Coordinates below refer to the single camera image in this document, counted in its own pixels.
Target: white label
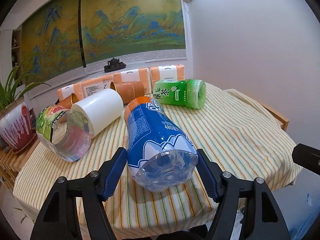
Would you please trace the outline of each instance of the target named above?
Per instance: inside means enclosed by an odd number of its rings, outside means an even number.
[[[122,82],[140,81],[139,69],[133,69],[121,72]]]
[[[171,66],[160,66],[159,67],[160,72],[160,80],[177,80],[178,74],[177,74],[177,67],[175,65]]]
[[[179,89],[177,89],[177,90],[175,91],[175,93],[174,93],[174,99],[175,99],[176,101],[179,101]]]
[[[83,145],[84,145],[84,147],[88,147],[90,145],[90,135],[89,134],[84,134]]]
[[[89,96],[91,96],[101,90],[104,90],[106,88],[110,88],[110,83],[111,83],[111,80],[105,80],[103,82],[99,82],[99,83],[95,83],[95,84],[83,87],[85,97],[89,97]]]
[[[63,99],[67,98],[68,96],[70,96],[72,93],[75,92],[73,84],[70,86],[66,86],[64,88],[61,88],[61,92],[62,92]]]
[[[170,79],[167,79],[167,80],[160,80],[159,82],[164,82],[164,83],[175,83],[175,82],[179,82],[179,80],[170,80]]]

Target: green plant leaf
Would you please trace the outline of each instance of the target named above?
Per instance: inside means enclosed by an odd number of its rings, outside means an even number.
[[[0,111],[5,109],[7,105],[8,105],[7,104],[7,97],[4,92],[4,88],[3,88],[2,84],[0,83]]]
[[[20,221],[21,224],[22,224],[22,222],[25,220],[26,217],[27,217],[27,216],[25,215],[25,216],[21,219],[21,221]]]
[[[30,75],[35,75],[34,73],[28,73],[28,71],[30,71],[31,68],[27,69],[23,74],[21,74],[21,76],[16,80],[16,82],[14,83],[12,89],[11,89],[11,93],[9,95],[9,100],[10,101],[14,101],[15,100],[15,96],[16,96],[16,90],[17,90],[17,87],[19,85],[19,83],[25,79],[27,76],[30,76]]]
[[[52,87],[50,86],[49,84],[47,83],[44,83],[44,82],[33,82],[33,83],[30,83],[29,85],[27,85],[22,91],[21,93],[19,94],[18,98],[22,97],[25,93],[27,93],[28,91],[30,91],[31,89],[37,87],[38,85],[41,85],[41,84],[44,84],[44,85],[48,85],[49,87]]]
[[[8,94],[10,94],[10,91],[11,91],[11,83],[14,79],[14,76],[16,75],[17,71],[19,70],[19,65],[16,65],[12,68],[12,70],[10,71],[9,73],[9,76],[8,76],[8,79],[7,79],[7,82],[5,84],[5,87],[4,87],[4,92],[6,94],[6,96]]]
[[[26,56],[20,63],[19,65],[16,65],[15,67],[12,68],[12,70],[10,71],[9,77],[7,79],[7,82],[5,84],[4,87],[4,91],[6,93],[6,95],[10,95],[11,94],[11,84],[14,80],[14,77],[16,75],[16,73],[18,72],[18,70],[20,69],[20,67],[22,66],[22,64],[30,57],[34,57],[37,54],[44,54],[43,52],[36,52],[36,53],[32,53],[29,56]]]

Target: flower pot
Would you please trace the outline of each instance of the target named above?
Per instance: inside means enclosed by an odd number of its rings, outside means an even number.
[[[18,98],[0,112],[0,135],[14,153],[22,151],[36,136],[24,98]]]
[[[8,144],[5,142],[5,140],[0,135],[0,149],[7,147],[7,146],[8,146]]]

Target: bottle bottom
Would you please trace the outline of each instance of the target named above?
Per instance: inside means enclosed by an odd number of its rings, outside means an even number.
[[[53,138],[55,153],[67,162],[81,159],[89,150],[92,135],[80,112],[67,112],[56,123]]]
[[[133,179],[152,192],[160,192],[190,179],[197,164],[197,154],[168,150],[149,159]]]

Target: metal screw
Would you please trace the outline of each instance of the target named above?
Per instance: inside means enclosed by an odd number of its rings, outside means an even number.
[[[58,183],[62,183],[62,182],[64,182],[65,180],[66,180],[66,177],[64,177],[64,176],[61,176],[61,177],[57,178],[57,182],[58,182]]]
[[[228,179],[228,178],[231,178],[231,173],[228,171],[225,171],[224,173],[222,173],[222,176]]]
[[[260,177],[257,177],[257,178],[256,178],[256,181],[257,181],[259,184],[263,184],[263,183],[264,183],[264,179],[263,179],[263,178],[260,178]]]
[[[90,172],[90,177],[91,178],[95,178],[95,177],[97,177],[99,175],[99,172],[98,171],[91,171]]]

